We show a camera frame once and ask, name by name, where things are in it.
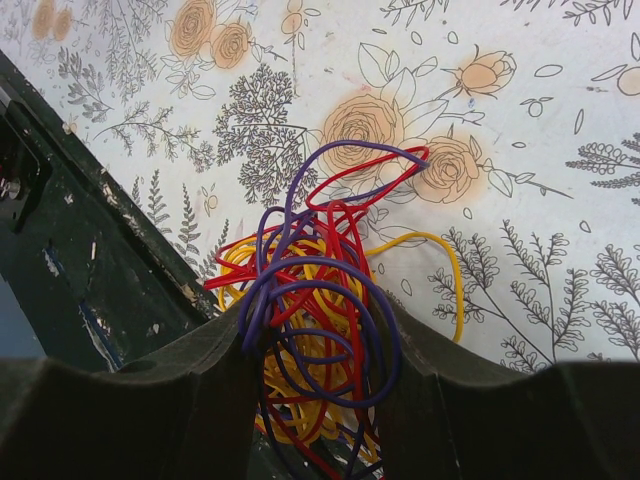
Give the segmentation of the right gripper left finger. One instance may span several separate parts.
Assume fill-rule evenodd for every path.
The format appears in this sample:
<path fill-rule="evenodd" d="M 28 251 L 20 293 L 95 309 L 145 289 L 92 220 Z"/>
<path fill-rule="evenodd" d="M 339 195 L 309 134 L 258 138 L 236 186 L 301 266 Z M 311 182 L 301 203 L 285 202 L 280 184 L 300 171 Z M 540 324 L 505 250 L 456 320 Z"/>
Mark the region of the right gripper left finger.
<path fill-rule="evenodd" d="M 114 373 L 1 364 L 5 479 L 243 479 L 257 381 L 231 308 Z"/>

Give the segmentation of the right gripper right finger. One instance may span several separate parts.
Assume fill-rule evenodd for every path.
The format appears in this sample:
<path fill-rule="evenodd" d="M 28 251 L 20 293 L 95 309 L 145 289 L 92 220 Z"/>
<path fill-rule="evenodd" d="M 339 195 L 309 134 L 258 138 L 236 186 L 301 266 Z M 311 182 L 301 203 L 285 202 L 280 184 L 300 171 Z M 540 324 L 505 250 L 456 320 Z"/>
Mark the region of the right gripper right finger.
<path fill-rule="evenodd" d="M 391 303 L 370 311 L 398 379 L 376 408 L 388 479 L 635 479 L 639 366 L 560 362 L 534 374 L 495 364 Z"/>

